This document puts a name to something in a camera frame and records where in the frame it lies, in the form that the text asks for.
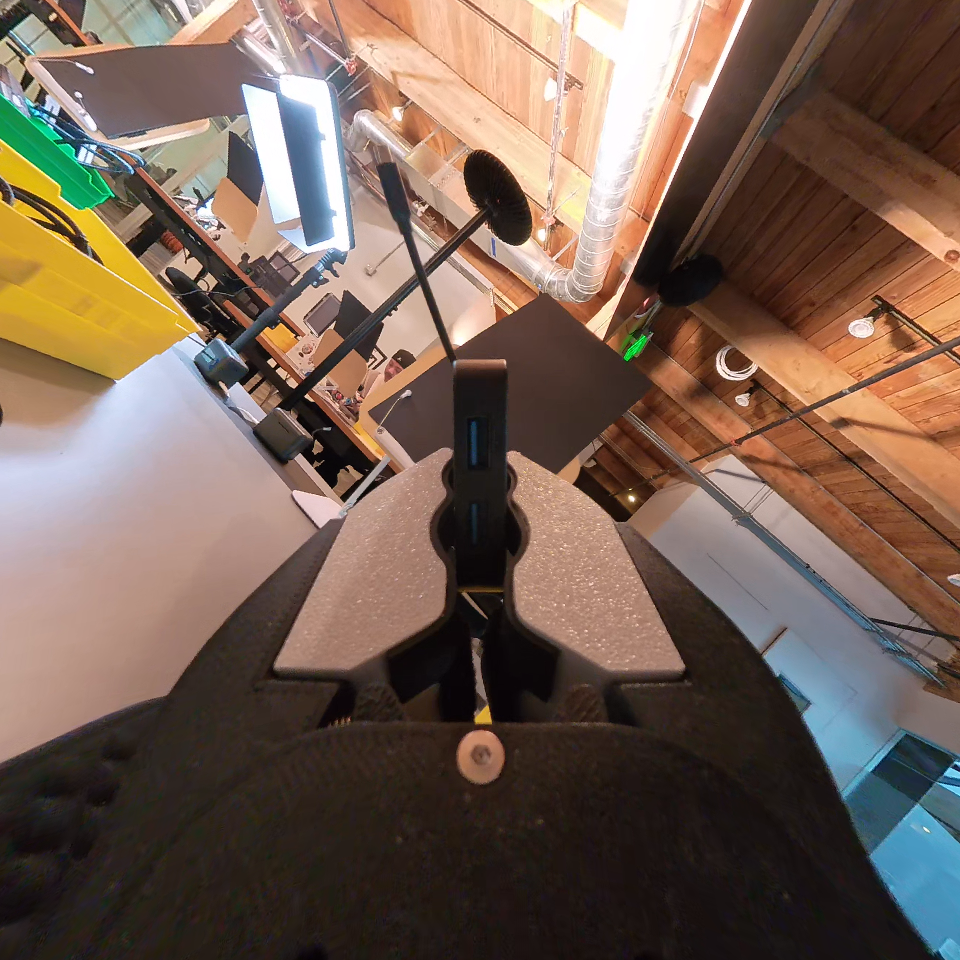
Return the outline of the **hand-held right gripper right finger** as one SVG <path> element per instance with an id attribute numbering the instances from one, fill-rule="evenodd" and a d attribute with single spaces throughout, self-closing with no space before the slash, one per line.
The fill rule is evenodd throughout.
<path id="1" fill-rule="evenodd" d="M 685 672 L 614 520 L 581 490 L 511 451 L 523 546 L 511 571 L 519 624 L 612 681 Z"/>

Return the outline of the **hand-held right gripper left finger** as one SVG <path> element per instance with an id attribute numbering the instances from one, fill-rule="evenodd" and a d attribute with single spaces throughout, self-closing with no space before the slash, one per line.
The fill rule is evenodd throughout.
<path id="1" fill-rule="evenodd" d="M 346 514 L 273 664 L 279 677 L 359 677 L 450 619 L 451 565 L 437 531 L 452 455 L 434 452 Z"/>

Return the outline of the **yellow plastic bin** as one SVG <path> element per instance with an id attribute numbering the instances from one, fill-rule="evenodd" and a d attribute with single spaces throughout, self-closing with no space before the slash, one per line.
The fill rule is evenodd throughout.
<path id="1" fill-rule="evenodd" d="M 29 259 L 99 262 L 120 274 L 138 267 L 138 259 L 91 208 L 70 202 L 62 186 L 9 144 L 2 143 L 2 186 L 41 199 L 38 207 L 14 197 L 1 203 L 1 239 L 4 251 Z"/>
<path id="2" fill-rule="evenodd" d="M 95 213 L 76 219 L 100 262 L 2 204 L 1 336 L 118 380 L 198 326 Z"/>

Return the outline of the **grey table clamp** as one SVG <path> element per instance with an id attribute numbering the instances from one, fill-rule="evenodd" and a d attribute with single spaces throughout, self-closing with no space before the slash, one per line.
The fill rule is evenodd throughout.
<path id="1" fill-rule="evenodd" d="M 194 365 L 203 379 L 228 390 L 249 374 L 249 368 L 237 351 L 222 339 L 209 341 L 194 357 Z"/>
<path id="2" fill-rule="evenodd" d="M 308 450 L 315 438 L 298 419 L 280 406 L 274 407 L 252 427 L 261 446 L 281 464 L 288 464 Z"/>

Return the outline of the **large cardboard box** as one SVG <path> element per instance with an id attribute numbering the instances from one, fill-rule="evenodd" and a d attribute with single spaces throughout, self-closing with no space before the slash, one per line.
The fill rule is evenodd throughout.
<path id="1" fill-rule="evenodd" d="M 319 336 L 313 352 L 314 372 L 320 369 L 322 363 L 328 360 L 334 351 L 342 346 L 343 342 L 344 338 L 331 327 Z M 362 385 L 367 372 L 368 361 L 356 349 L 353 349 L 333 366 L 329 373 L 324 375 L 324 379 L 334 384 L 342 394 L 352 395 Z"/>

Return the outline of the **thin black boom pole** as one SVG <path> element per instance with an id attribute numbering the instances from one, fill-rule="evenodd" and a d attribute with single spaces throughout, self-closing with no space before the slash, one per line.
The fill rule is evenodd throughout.
<path id="1" fill-rule="evenodd" d="M 416 283 L 423 294 L 426 306 L 431 315 L 439 342 L 450 365 L 455 365 L 456 357 L 450 336 L 443 322 L 436 298 L 429 285 L 428 275 L 420 257 L 411 223 L 411 212 L 402 175 L 396 163 L 382 162 L 377 164 L 377 173 L 383 188 L 385 200 L 393 221 L 396 223 L 401 237 L 406 245 L 407 252 L 414 268 Z"/>

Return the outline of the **black swivel chair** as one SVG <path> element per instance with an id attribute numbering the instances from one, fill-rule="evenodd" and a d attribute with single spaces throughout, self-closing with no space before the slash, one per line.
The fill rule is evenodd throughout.
<path id="1" fill-rule="evenodd" d="M 174 291 L 174 297 L 191 319 L 208 330 L 218 332 L 219 314 L 209 294 L 179 269 L 169 267 L 164 275 Z"/>

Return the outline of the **black padded cushion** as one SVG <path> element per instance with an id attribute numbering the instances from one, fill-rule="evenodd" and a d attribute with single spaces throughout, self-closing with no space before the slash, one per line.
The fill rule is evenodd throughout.
<path id="1" fill-rule="evenodd" d="M 2 958 L 33 957 L 164 702 L 138 702 L 2 762 Z"/>

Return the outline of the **long wooden desk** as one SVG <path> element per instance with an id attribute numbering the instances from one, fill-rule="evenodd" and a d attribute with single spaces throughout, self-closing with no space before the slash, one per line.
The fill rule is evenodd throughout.
<path id="1" fill-rule="evenodd" d="M 261 312 L 273 305 L 270 294 L 258 287 L 149 174 L 137 170 L 131 177 L 130 189 L 151 216 L 174 234 L 184 246 L 186 256 L 195 258 L 200 271 L 209 274 L 215 282 L 214 289 L 222 293 L 220 311 L 230 317 L 228 325 L 232 334 L 248 329 Z M 303 381 L 285 353 L 264 334 L 243 354 L 258 376 L 273 384 L 282 398 L 288 397 L 295 385 Z M 380 460 L 379 447 L 342 413 L 327 390 L 312 390 L 296 403 L 295 410 L 306 414 L 306 426 L 319 426 L 317 418 L 323 419 L 327 430 L 319 432 L 320 443 L 333 440 L 333 447 L 339 453 L 343 453 L 344 444 L 357 450 L 357 454 L 349 455 L 348 459 L 363 459 L 362 465 L 354 465 L 358 473 L 368 473 Z"/>

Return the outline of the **small cardboard box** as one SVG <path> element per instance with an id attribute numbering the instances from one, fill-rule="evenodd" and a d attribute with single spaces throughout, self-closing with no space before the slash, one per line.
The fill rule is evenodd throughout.
<path id="1" fill-rule="evenodd" d="M 226 174 L 214 192 L 211 211 L 247 244 L 258 220 L 263 175 L 256 151 L 239 134 L 227 133 Z"/>

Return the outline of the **LED light panel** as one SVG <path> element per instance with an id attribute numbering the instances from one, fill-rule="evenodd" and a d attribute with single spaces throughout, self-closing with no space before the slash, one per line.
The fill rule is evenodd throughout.
<path id="1" fill-rule="evenodd" d="M 307 255 L 347 255 L 354 221 L 335 87 L 288 74 L 241 92 L 277 232 Z"/>

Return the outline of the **green plastic bin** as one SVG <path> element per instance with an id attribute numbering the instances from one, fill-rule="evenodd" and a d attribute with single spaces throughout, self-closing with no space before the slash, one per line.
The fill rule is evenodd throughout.
<path id="1" fill-rule="evenodd" d="M 102 175 L 78 162 L 74 150 L 60 143 L 50 126 L 28 118 L 5 97 L 1 98 L 1 140 L 53 180 L 72 207 L 90 210 L 114 198 Z"/>

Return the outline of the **black panel wooden edge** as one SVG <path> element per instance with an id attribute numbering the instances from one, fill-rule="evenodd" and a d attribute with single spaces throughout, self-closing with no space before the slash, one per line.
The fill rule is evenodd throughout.
<path id="1" fill-rule="evenodd" d="M 26 67 L 82 130 L 105 140 L 245 113 L 243 85 L 270 78 L 232 42 L 71 47 Z"/>

